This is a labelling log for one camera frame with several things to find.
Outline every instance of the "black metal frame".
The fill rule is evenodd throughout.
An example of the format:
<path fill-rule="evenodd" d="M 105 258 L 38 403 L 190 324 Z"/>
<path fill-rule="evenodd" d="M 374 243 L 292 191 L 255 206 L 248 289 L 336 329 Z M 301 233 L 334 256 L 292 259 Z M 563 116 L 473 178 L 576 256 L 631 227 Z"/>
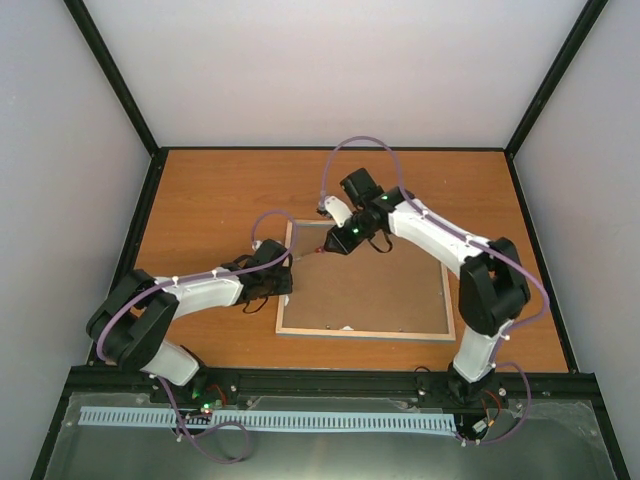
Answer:
<path fill-rule="evenodd" d="M 531 104 L 525 112 L 520 124 L 514 132 L 505 149 L 497 148 L 408 148 L 400 147 L 396 150 L 407 151 L 502 151 L 505 154 L 509 173 L 518 197 L 520 209 L 529 233 L 529 238 L 538 263 L 545 288 L 550 294 L 551 311 L 555 321 L 558 336 L 561 341 L 567 366 L 571 373 L 528 374 L 534 398 L 582 399 L 590 401 L 598 419 L 601 433 L 609 450 L 610 458 L 619 478 L 630 478 L 624 459 L 620 452 L 609 416 L 607 414 L 600 389 L 593 375 L 578 373 L 575 356 L 567 336 L 558 302 L 544 262 L 531 216 L 518 179 L 514 158 L 522 146 L 526 136 L 531 131 L 535 121 L 560 82 L 578 49 L 584 42 L 598 15 L 606 5 L 607 0 L 588 0 L 578 17 L 573 29 L 569 33 L 564 45 L 553 62 L 544 81 L 540 85 Z M 225 150 L 330 150 L 332 147 L 164 147 L 159 148 L 149 130 L 144 118 L 111 57 L 100 33 L 82 0 L 65 0 L 71 15 L 78 24 L 89 47 L 105 76 L 122 103 L 131 123 L 138 132 L 141 141 L 151 157 L 149 170 L 144 182 L 125 245 L 116 268 L 113 286 L 133 268 L 142 237 L 151 213 L 155 195 L 158 189 L 164 165 L 171 149 L 225 149 Z M 351 150 L 370 150 L 368 147 L 353 147 Z M 408 372 L 327 372 L 313 370 L 248 370 L 248 369 L 210 369 L 212 375 L 219 378 L 218 383 L 228 393 L 228 398 L 241 404 L 253 396 L 351 396 L 351 397 L 383 397 L 383 398 L 414 398 L 416 396 L 416 379 L 424 375 L 443 375 L 443 372 L 408 373 Z M 508 391 L 514 396 L 523 396 L 524 389 L 517 374 L 497 374 Z M 158 395 L 153 388 L 153 381 L 142 373 L 127 374 L 113 367 L 101 365 L 91 352 L 87 366 L 71 369 L 60 402 L 56 409 L 49 433 L 44 442 L 40 456 L 36 463 L 32 479 L 43 478 L 49 458 L 60 430 L 64 412 L 69 397 L 78 392 L 146 392 L 152 396 Z M 464 413 L 473 409 L 448 408 L 451 413 Z"/>

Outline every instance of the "white wall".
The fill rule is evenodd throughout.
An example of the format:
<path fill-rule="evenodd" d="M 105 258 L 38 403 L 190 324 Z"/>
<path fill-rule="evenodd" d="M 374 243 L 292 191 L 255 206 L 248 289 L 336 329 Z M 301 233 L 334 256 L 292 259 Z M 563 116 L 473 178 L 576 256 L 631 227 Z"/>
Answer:
<path fill-rule="evenodd" d="M 28 478 L 86 361 L 148 156 L 62 1 L 0 14 L 0 477 Z"/>
<path fill-rule="evenodd" d="M 609 2 L 516 157 L 579 366 L 640 478 L 640 3 Z"/>
<path fill-rule="evenodd" d="M 88 0 L 161 145 L 505 146 L 584 0 Z"/>

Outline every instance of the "wooden tabletop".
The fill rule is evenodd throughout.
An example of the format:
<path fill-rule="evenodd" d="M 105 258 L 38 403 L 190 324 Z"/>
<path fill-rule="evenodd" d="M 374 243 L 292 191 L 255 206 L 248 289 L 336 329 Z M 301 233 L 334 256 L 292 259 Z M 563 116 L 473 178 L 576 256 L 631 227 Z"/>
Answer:
<path fill-rule="evenodd" d="M 137 267 L 155 276 L 211 270 L 251 253 L 249 232 L 265 210 L 282 208 L 296 218 L 313 218 L 327 155 L 318 150 L 170 151 Z M 539 277 L 502 153 L 398 155 L 407 188 L 427 206 L 478 235 L 511 239 L 523 265 Z M 345 151 L 333 162 L 328 193 L 340 197 L 339 181 L 363 166 L 383 188 L 397 184 L 386 153 Z M 261 224 L 258 237 L 283 241 L 285 226 L 284 218 L 270 217 Z M 408 370 L 424 365 L 444 370 L 464 330 L 455 308 L 458 282 L 451 274 L 449 280 L 455 344 L 277 336 L 275 298 L 255 315 L 233 307 L 180 318 L 168 338 L 210 366 Z M 540 308 L 540 296 L 532 293 L 520 318 Z M 567 371 L 550 314 L 514 333 L 498 360 L 516 361 L 529 372 Z"/>

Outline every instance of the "white slotted strip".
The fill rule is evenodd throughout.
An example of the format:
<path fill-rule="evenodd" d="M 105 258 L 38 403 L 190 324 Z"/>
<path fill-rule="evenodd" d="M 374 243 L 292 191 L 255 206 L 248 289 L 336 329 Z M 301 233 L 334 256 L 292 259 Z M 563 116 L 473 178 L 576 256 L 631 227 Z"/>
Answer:
<path fill-rule="evenodd" d="M 453 415 L 442 413 L 261 412 L 217 410 L 211 421 L 187 421 L 192 428 L 239 422 L 248 430 L 298 433 L 426 433 L 452 435 Z M 112 427 L 175 427 L 173 410 L 165 408 L 82 407 L 78 425 Z"/>

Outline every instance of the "framed board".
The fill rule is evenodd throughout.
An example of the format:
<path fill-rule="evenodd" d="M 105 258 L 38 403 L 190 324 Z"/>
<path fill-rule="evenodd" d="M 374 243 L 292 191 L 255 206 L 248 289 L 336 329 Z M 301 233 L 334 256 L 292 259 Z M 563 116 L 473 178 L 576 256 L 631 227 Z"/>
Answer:
<path fill-rule="evenodd" d="M 455 340 L 447 269 L 438 260 L 401 238 L 385 254 L 366 243 L 347 256 L 322 253 L 334 223 L 296 225 L 293 293 L 278 300 L 277 334 Z M 287 247 L 292 230 L 289 222 Z"/>

